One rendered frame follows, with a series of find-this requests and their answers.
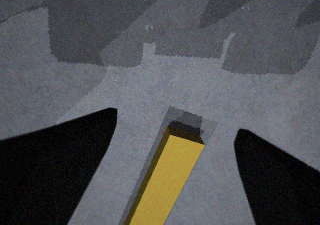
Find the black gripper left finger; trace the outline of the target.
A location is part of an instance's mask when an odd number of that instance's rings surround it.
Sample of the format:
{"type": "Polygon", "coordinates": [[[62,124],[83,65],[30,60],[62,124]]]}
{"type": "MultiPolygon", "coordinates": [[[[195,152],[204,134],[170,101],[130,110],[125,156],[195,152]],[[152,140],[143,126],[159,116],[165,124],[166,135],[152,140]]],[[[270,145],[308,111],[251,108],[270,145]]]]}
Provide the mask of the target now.
{"type": "Polygon", "coordinates": [[[0,225],[68,225],[110,145],[106,108],[0,140],[0,225]]]}

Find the yellow bar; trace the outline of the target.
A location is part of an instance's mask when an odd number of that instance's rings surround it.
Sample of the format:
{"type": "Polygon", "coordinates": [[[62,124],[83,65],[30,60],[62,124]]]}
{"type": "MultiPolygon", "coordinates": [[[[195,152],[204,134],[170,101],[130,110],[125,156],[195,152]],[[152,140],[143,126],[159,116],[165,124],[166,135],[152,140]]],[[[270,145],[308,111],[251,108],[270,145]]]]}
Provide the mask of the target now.
{"type": "Polygon", "coordinates": [[[167,126],[124,225],[163,225],[205,144],[167,126]]]}

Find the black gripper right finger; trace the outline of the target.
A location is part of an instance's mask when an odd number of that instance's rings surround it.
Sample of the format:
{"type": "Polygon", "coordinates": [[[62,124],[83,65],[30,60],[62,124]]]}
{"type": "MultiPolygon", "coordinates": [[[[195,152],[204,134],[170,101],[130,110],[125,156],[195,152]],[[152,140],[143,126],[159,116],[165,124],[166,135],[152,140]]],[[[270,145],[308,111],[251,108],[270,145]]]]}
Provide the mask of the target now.
{"type": "Polygon", "coordinates": [[[247,129],[233,146],[256,225],[320,225],[320,171],[247,129]]]}

